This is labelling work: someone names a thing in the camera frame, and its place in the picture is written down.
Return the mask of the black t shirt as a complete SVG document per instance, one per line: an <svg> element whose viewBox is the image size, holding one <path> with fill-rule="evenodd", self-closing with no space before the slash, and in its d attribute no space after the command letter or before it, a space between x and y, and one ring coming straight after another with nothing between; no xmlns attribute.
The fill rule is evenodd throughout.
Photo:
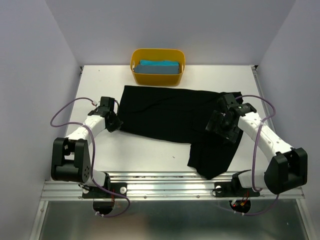
<svg viewBox="0 0 320 240"><path fill-rule="evenodd" d="M224 92L126 85L118 117L121 131L173 143L190 144L187 165L210 180L225 173L240 145L206 131Z"/></svg>

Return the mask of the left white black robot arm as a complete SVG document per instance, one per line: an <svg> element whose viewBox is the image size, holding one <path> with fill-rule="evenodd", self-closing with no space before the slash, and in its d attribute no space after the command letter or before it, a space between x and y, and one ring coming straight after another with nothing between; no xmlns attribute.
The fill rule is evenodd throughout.
<svg viewBox="0 0 320 240"><path fill-rule="evenodd" d="M57 113L50 121L50 125L55 128L78 126L69 135L53 141L51 178L55 181L75 182L88 188L94 187L95 193L100 197L106 197L111 193L111 180L107 173L94 169L95 137L105 130L112 133L121 128L123 122L115 112L115 106L118 107L119 103L107 96L102 96L99 103L88 97L79 97L78 100L88 100L95 107L87 114L83 123L54 124Z"/></svg>

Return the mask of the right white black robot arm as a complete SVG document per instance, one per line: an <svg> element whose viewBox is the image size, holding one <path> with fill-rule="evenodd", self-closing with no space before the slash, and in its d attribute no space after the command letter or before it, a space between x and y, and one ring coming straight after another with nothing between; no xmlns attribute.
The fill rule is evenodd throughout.
<svg viewBox="0 0 320 240"><path fill-rule="evenodd" d="M275 195L301 187L308 179L308 154L303 148L294 148L282 140L261 118L250 103L238 103L233 94L218 99L220 111L214 111L206 126L210 133L220 135L234 144L240 132L254 141L254 150L260 149L268 160L265 170L235 173L229 183L231 192L242 195L249 189L259 193L263 189Z"/></svg>

